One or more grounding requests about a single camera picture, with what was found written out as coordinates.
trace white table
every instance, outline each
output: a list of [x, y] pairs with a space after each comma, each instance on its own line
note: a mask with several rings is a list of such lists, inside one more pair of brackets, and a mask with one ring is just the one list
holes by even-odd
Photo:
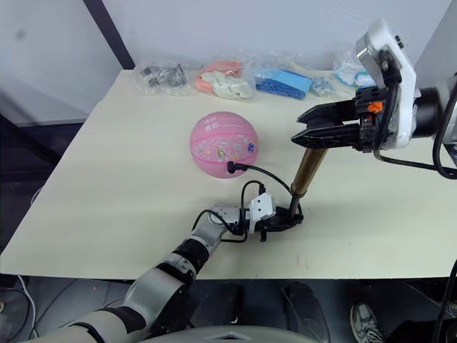
[[[1, 255], [1, 272], [134, 279], [189, 235], [202, 209], [238, 205], [249, 179], [286, 206], [281, 186], [255, 171], [224, 180], [204, 174], [189, 154], [189, 134], [203, 115], [234, 111], [258, 133], [256, 165], [291, 183], [303, 155], [290, 141], [304, 129], [296, 117], [339, 100], [138, 96], [129, 75], [119, 74], [76, 135]], [[421, 139], [390, 155], [430, 161], [431, 147]], [[302, 199], [301, 226], [265, 243], [256, 234], [221, 244], [199, 277], [444, 277], [457, 254], [456, 204], [457, 185], [437, 173], [332, 149]]]

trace ball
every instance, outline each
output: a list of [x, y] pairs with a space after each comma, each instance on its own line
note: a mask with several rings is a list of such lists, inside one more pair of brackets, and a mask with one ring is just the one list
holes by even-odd
[[258, 137], [242, 116], [233, 112], [213, 112], [201, 118], [191, 133], [191, 154], [197, 166], [213, 177], [228, 179], [243, 174], [227, 171], [227, 162], [254, 164]]

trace sneaker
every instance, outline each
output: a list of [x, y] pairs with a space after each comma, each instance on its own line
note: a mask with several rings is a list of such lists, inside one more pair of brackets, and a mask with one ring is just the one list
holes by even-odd
[[384, 343], [386, 338], [378, 328], [378, 321], [367, 304], [351, 307], [351, 327], [358, 343]]

